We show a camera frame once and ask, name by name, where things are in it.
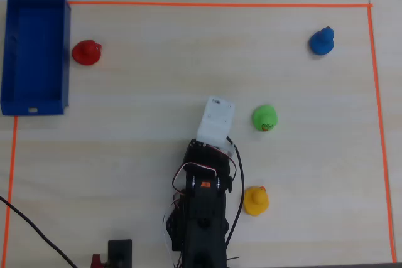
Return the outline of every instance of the cable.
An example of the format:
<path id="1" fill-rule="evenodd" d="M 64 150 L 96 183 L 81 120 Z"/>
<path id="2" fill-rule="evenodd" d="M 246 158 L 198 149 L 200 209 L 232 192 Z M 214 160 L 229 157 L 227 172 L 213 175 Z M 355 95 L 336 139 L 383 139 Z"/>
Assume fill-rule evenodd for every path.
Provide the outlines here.
<path id="1" fill-rule="evenodd" d="M 172 181 L 171 181 L 172 187 L 173 187 L 179 194 L 181 194 L 181 195 L 184 195 L 184 193 L 182 193 L 181 191 L 179 191 L 179 190 L 176 188 L 176 186 L 175 186 L 175 180 L 176 180 L 177 176 L 180 174 L 180 172 L 182 171 L 182 169 L 183 169 L 186 165 L 188 165 L 188 164 L 195 164 L 196 166 L 199 166 L 200 168 L 204 168 L 204 169 L 208 169 L 208 170 L 210 170 L 210 171 L 213 171 L 213 172 L 215 173 L 215 177 L 216 177 L 216 175 L 217 175 L 216 169 L 211 168 L 210 166 L 204 166 L 204 165 L 202 165 L 202 164 L 192 163 L 192 162 L 183 163 L 183 164 L 179 167 L 179 169 L 177 170 L 177 172 L 175 173 L 175 175 L 173 176 L 173 179 L 172 179 Z"/>
<path id="2" fill-rule="evenodd" d="M 214 150 L 216 150 L 218 152 L 221 152 L 223 155 L 225 155 L 227 158 L 229 158 L 230 161 L 232 161 L 232 164 L 234 165 L 234 175 L 233 175 L 233 178 L 232 178 L 232 183 L 233 183 L 234 178 L 236 178 L 236 173 L 237 173 L 237 166 L 236 166 L 236 163 L 234 162 L 234 160 L 228 154 L 226 154 L 225 152 L 221 151 L 217 147 L 213 147 L 213 146 L 210 146 L 210 145 L 208 145 L 208 147 L 210 147 L 210 148 L 212 148 L 212 149 L 214 149 Z"/>
<path id="3" fill-rule="evenodd" d="M 47 243 L 49 244 L 49 246 L 51 248 L 53 248 L 54 250 L 57 251 L 58 254 L 60 254 L 63 259 L 66 260 L 67 263 L 70 264 L 71 267 L 73 268 L 78 268 L 73 262 L 72 260 L 70 260 L 70 258 L 68 258 L 64 252 L 62 252 L 60 250 L 60 248 L 58 248 L 51 240 L 49 240 L 44 234 L 43 232 L 41 232 L 39 230 L 39 228 L 30 220 L 26 217 L 26 215 L 24 215 L 23 213 L 21 213 L 17 208 L 14 207 L 14 205 L 12 205 L 10 202 L 8 202 L 6 199 L 4 199 L 2 196 L 0 196 L 0 200 L 7 205 L 8 207 L 10 207 L 10 209 L 12 209 L 17 215 L 19 215 L 22 219 L 24 219 L 26 221 L 26 223 L 28 223 L 29 225 L 31 225 L 31 227 L 34 229 L 34 231 L 37 232 L 37 234 Z"/>
<path id="4" fill-rule="evenodd" d="M 180 265 L 180 260 L 182 259 L 182 254 L 183 254 L 183 252 L 180 252 L 180 255 L 178 256 L 176 268 L 178 268 L 178 266 Z"/>
<path id="5" fill-rule="evenodd" d="M 230 139 L 229 136 L 227 136 L 226 139 L 227 139 L 227 141 L 229 141 L 234 146 L 234 149 L 236 151 L 237 160 L 239 162 L 240 177 L 241 177 L 241 199 L 240 199 L 239 209 L 237 210 L 237 214 L 236 214 L 236 217 L 235 217 L 235 219 L 233 221 L 231 231 L 229 232 L 229 235 L 227 236 L 227 240 L 226 240 L 226 248 L 227 248 L 227 246 L 228 246 L 228 244 L 229 244 L 229 242 L 231 240 L 233 231 L 234 231 L 234 229 L 236 227 L 237 221 L 239 219 L 241 209 L 243 207 L 243 201 L 244 201 L 244 173 L 243 173 L 243 165 L 241 164 L 241 158 L 240 158 L 239 150 L 237 149 L 236 145 L 232 142 L 232 139 Z"/>
<path id="6" fill-rule="evenodd" d="M 170 260 L 171 260 L 171 264 L 173 265 L 173 268 L 176 268 L 175 263 L 173 261 L 173 257 L 171 257 L 171 252 L 168 246 L 168 241 L 166 239 L 166 235 L 165 235 L 165 217 L 166 217 L 166 213 L 168 212 L 168 210 L 170 209 L 170 207 L 175 204 L 176 201 L 178 201 L 179 199 L 173 200 L 172 203 L 170 203 L 168 209 L 166 210 L 165 214 L 163 215 L 163 219 L 162 219 L 162 234 L 163 234 L 163 238 L 165 239 L 165 246 L 166 246 L 166 250 L 168 251 Z"/>

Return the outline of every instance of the yellow rubber duck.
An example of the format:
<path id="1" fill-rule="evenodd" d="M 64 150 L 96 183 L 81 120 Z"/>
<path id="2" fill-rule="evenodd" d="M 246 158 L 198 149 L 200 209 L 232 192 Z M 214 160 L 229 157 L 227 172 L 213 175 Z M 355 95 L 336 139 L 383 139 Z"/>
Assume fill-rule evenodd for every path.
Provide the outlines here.
<path id="1" fill-rule="evenodd" d="M 269 200 L 265 187 L 253 186 L 244 194 L 244 209 L 252 216 L 258 216 L 268 208 Z"/>

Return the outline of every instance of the orange label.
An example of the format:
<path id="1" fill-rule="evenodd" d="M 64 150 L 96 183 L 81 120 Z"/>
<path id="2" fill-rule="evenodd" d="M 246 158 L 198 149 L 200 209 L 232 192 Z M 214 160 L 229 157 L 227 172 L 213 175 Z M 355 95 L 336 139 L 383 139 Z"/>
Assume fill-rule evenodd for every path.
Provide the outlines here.
<path id="1" fill-rule="evenodd" d="M 201 183 L 202 188 L 210 188 L 211 187 L 211 182 L 203 182 Z"/>

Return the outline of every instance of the black cable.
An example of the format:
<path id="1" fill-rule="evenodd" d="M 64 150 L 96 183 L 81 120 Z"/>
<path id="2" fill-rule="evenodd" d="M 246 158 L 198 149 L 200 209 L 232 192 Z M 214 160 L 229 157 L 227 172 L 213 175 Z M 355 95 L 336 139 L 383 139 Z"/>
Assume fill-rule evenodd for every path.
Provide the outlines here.
<path id="1" fill-rule="evenodd" d="M 39 230 L 39 228 L 30 220 L 28 219 L 23 213 L 21 213 L 17 208 L 14 207 L 14 205 L 12 205 L 10 202 L 8 202 L 6 199 L 4 199 L 2 196 L 0 196 L 0 200 L 7 205 L 8 207 L 10 207 L 14 212 L 16 212 L 22 219 L 24 219 L 26 221 L 26 223 L 28 223 L 29 225 L 31 225 L 31 227 L 34 229 L 34 231 L 36 231 L 38 233 L 38 235 L 47 243 L 49 244 L 49 246 L 51 248 L 53 248 L 54 250 L 57 251 L 58 254 L 60 254 L 63 259 L 66 260 L 67 263 L 70 264 L 71 267 L 73 268 L 78 268 L 73 262 L 72 260 L 70 260 L 65 254 L 64 252 L 62 252 L 60 250 L 60 248 L 58 248 L 55 244 L 52 243 L 51 240 L 49 240 L 48 238 L 46 238 L 46 236 Z"/>
<path id="2" fill-rule="evenodd" d="M 232 183 L 234 181 L 234 178 L 236 178 L 236 174 L 237 174 L 237 166 L 234 165 L 234 175 L 233 175 L 233 178 L 232 178 Z"/>
<path id="3" fill-rule="evenodd" d="M 227 240 L 226 240 L 226 248 L 227 248 L 227 246 L 228 246 L 228 244 L 229 244 L 229 242 L 231 240 L 234 228 L 236 227 L 237 221 L 239 219 L 241 209 L 243 207 L 243 201 L 244 201 L 244 173 L 243 173 L 243 165 L 241 164 L 241 158 L 240 158 L 239 150 L 237 149 L 236 145 L 232 142 L 232 139 L 230 139 L 229 136 L 227 136 L 226 139 L 227 139 L 227 141 L 229 141 L 234 146 L 234 149 L 235 149 L 236 154 L 237 154 L 237 160 L 239 162 L 239 169 L 240 169 L 240 176 L 241 176 L 241 199 L 240 199 L 239 209 L 237 210 L 237 214 L 236 214 L 236 217 L 235 217 L 235 219 L 233 221 L 231 231 L 229 232 L 229 235 L 227 236 Z"/>
<path id="4" fill-rule="evenodd" d="M 182 259 L 182 253 L 183 252 L 180 252 L 180 255 L 178 256 L 178 261 L 177 261 L 176 268 L 178 268 L 178 266 L 180 265 L 180 260 Z"/>

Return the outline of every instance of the red rubber duck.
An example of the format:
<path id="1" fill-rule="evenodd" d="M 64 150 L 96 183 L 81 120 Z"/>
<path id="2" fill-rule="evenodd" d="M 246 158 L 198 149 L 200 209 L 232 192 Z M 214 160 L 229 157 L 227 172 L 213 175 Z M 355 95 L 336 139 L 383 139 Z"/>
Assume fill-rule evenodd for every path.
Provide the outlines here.
<path id="1" fill-rule="evenodd" d="M 75 45 L 71 54 L 75 61 L 82 65 L 92 65 L 101 58 L 102 45 L 94 40 L 84 40 Z"/>

